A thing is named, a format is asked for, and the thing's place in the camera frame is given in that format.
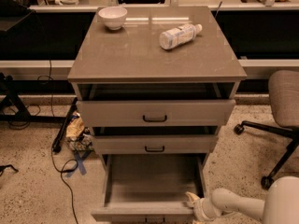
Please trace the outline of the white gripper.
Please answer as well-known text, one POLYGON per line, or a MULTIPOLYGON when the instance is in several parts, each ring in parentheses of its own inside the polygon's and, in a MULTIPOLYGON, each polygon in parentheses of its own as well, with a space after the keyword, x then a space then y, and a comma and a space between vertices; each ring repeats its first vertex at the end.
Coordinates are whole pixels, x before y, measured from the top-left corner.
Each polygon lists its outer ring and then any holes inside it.
POLYGON ((185 192, 185 195, 188 197, 187 205, 193 207, 195 220, 192 221, 192 224, 213 221, 221 216, 221 210, 216 208, 209 198, 200 199, 196 194, 188 191, 185 192))

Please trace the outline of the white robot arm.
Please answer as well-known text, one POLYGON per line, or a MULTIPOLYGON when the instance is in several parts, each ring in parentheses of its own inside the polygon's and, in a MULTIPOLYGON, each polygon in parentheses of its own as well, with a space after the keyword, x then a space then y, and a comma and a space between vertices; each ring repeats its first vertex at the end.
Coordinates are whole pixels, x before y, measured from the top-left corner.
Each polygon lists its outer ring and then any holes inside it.
POLYGON ((299 178, 285 176, 276 180, 265 200, 239 196, 228 189, 214 189, 208 198, 186 192, 193 210, 192 224, 242 214, 261 224, 299 224, 299 178))

